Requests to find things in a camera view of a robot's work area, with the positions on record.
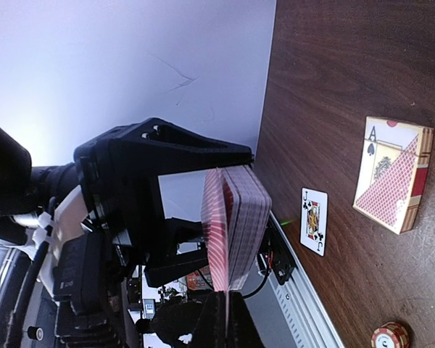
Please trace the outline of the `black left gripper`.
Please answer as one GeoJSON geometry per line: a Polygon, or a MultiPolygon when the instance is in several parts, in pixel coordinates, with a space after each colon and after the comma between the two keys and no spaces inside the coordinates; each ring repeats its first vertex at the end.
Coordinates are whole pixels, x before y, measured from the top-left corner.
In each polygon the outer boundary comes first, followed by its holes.
{"type": "Polygon", "coordinates": [[[202,223],[175,217],[160,221],[157,176],[248,165],[253,154],[248,146],[153,117],[112,139],[80,145],[74,160],[96,224],[115,244],[145,250],[146,282],[161,287],[203,268],[208,259],[205,247],[178,251],[183,243],[204,241],[202,223]]]}

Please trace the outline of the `jack of clubs card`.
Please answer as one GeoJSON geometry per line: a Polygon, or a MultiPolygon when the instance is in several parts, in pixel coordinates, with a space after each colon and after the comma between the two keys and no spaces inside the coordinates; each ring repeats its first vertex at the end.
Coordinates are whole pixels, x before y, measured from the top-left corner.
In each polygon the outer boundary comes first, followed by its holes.
{"type": "Polygon", "coordinates": [[[323,257],[326,248],[328,195],[302,188],[300,243],[323,257]]]}

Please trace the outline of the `red five chip stack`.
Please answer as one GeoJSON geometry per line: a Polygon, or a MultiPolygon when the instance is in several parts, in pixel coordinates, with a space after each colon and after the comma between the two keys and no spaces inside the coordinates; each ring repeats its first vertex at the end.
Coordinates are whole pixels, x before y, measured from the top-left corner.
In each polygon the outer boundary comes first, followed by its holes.
{"type": "Polygon", "coordinates": [[[410,335],[403,324],[389,321],[373,332],[370,344],[372,348],[409,348],[410,335]]]}

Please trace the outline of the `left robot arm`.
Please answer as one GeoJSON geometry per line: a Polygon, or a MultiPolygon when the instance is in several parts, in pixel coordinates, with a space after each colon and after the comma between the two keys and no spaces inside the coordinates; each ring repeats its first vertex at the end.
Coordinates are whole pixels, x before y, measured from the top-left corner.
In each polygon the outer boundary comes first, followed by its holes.
{"type": "Polygon", "coordinates": [[[118,247],[119,268],[143,265],[160,287],[206,265],[203,252],[177,255],[177,246],[202,234],[199,223],[167,218],[159,179],[252,162],[248,146],[206,138],[159,118],[117,126],[80,145],[67,165],[35,167],[29,152],[0,128],[0,239],[21,245],[15,215],[61,202],[75,188],[83,217],[118,247]]]}

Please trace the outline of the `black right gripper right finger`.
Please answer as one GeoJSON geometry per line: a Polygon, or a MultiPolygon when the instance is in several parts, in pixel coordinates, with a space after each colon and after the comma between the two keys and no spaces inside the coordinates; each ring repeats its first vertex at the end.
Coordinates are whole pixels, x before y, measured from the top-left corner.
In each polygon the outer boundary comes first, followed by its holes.
{"type": "Polygon", "coordinates": [[[227,347],[264,348],[241,293],[229,294],[227,347]]]}

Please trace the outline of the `red backed card deck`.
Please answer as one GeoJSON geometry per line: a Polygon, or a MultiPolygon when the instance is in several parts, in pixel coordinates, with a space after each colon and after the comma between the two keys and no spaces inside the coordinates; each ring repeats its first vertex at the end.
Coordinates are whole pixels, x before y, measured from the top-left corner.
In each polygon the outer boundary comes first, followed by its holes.
{"type": "Polygon", "coordinates": [[[272,200],[248,166],[225,168],[223,179],[233,200],[228,225],[228,288],[238,291],[262,243],[272,200]]]}

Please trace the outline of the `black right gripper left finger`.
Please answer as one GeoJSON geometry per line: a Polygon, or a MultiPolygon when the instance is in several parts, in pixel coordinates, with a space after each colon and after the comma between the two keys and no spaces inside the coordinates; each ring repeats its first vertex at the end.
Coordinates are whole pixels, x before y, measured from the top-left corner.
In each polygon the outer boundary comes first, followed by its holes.
{"type": "Polygon", "coordinates": [[[224,347],[226,295],[212,292],[205,303],[170,300],[155,314],[155,333],[171,347],[224,347]]]}

